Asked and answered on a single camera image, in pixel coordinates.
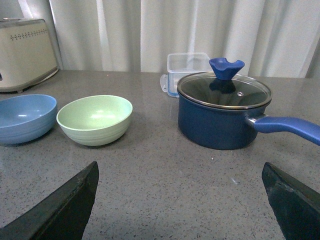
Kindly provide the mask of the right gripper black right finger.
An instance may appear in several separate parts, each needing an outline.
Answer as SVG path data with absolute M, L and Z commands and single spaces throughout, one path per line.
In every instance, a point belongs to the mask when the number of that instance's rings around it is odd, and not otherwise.
M 262 181 L 278 225 L 287 240 L 320 238 L 320 194 L 266 162 Z

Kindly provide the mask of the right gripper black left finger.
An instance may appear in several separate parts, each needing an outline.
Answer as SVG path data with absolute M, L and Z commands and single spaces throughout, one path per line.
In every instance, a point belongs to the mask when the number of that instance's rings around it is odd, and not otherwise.
M 95 203 L 99 167 L 93 161 L 48 197 L 0 230 L 2 240 L 80 240 Z

